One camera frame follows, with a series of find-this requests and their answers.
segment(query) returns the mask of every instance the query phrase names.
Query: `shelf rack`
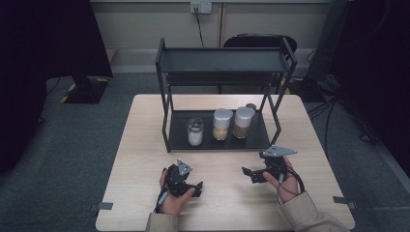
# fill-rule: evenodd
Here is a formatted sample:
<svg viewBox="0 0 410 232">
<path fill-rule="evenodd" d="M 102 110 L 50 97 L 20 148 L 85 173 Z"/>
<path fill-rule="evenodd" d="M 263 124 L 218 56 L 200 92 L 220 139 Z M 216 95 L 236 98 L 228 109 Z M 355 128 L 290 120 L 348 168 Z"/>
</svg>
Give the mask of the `shelf rack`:
<svg viewBox="0 0 410 232">
<path fill-rule="evenodd" d="M 164 38 L 161 38 L 156 57 L 156 68 L 164 112 L 162 135 L 167 152 L 171 150 L 260 150 L 275 144 L 281 132 L 277 115 L 278 107 L 296 64 L 297 60 L 286 38 L 282 39 L 280 47 L 262 48 L 169 48 L 165 47 Z M 278 87 L 278 99 L 275 103 L 269 94 L 274 76 L 282 83 Z M 217 141 L 212 136 L 212 130 L 205 130 L 202 144 L 191 146 L 188 142 L 186 122 L 189 118 L 199 117 L 204 121 L 205 129 L 211 129 L 214 111 L 175 109 L 171 87 L 233 85 L 265 87 L 262 103 L 252 118 L 248 136 L 240 139 L 230 133 L 225 140 Z M 269 141 L 262 116 L 266 100 L 271 106 L 277 127 L 271 141 Z M 171 120 L 169 135 L 167 135 L 169 108 L 171 109 Z"/>
</svg>

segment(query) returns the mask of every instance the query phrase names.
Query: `sleeve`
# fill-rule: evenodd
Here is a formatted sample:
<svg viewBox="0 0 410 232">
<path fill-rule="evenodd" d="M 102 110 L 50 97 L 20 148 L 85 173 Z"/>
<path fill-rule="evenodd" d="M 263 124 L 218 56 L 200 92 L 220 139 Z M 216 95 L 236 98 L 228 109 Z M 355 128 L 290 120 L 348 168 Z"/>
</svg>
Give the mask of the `sleeve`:
<svg viewBox="0 0 410 232">
<path fill-rule="evenodd" d="M 284 203 L 280 210 L 297 232 L 349 231 L 332 215 L 318 212 L 306 191 Z"/>
<path fill-rule="evenodd" d="M 145 232 L 178 232 L 178 217 L 151 213 Z"/>
</svg>

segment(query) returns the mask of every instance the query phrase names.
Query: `black chair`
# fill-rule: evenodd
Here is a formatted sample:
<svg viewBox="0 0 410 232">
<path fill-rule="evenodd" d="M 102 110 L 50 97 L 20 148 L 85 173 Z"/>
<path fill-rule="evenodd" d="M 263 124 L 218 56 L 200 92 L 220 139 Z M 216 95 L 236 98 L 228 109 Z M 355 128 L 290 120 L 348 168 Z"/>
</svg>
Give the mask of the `black chair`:
<svg viewBox="0 0 410 232">
<path fill-rule="evenodd" d="M 290 49 L 292 50 L 292 52 L 295 52 L 296 48 L 298 47 L 298 44 L 293 38 L 283 35 L 271 34 L 240 34 L 228 39 L 223 44 L 223 47 L 280 47 L 282 38 L 286 38 L 287 42 L 289 43 Z M 272 83 L 270 84 L 270 86 L 277 87 L 275 94 L 278 93 L 281 80 L 282 76 L 273 73 Z"/>
</svg>

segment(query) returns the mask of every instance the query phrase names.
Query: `white jar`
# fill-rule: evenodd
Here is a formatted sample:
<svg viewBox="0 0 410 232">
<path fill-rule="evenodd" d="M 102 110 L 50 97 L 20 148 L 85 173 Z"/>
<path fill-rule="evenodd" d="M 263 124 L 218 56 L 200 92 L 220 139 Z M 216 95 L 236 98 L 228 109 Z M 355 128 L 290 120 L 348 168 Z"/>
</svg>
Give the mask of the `white jar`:
<svg viewBox="0 0 410 232">
<path fill-rule="evenodd" d="M 217 109 L 214 112 L 214 129 L 212 135 L 216 140 L 225 140 L 233 112 L 229 109 Z"/>
<path fill-rule="evenodd" d="M 202 143 L 204 123 L 200 118 L 191 118 L 187 122 L 188 142 L 192 146 L 198 146 Z"/>
<path fill-rule="evenodd" d="M 241 106 L 235 113 L 235 127 L 233 135 L 237 138 L 245 138 L 248 136 L 248 130 L 255 110 L 252 107 Z"/>
</svg>

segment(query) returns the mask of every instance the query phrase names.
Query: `wall outlet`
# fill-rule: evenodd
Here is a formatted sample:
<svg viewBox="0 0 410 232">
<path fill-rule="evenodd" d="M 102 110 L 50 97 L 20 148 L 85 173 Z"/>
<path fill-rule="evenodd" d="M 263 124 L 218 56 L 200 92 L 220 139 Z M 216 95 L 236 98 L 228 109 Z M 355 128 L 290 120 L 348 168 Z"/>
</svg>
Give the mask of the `wall outlet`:
<svg viewBox="0 0 410 232">
<path fill-rule="evenodd" d="M 201 13 L 201 3 L 200 2 L 191 2 L 190 3 L 190 12 L 194 14 L 195 10 L 197 10 L 199 13 Z"/>
<path fill-rule="evenodd" d="M 212 12 L 212 3 L 201 3 L 201 11 L 202 14 L 210 14 Z"/>
<path fill-rule="evenodd" d="M 210 14 L 212 11 L 211 2 L 190 2 L 190 12 L 195 13 L 197 9 L 199 14 Z"/>
</svg>

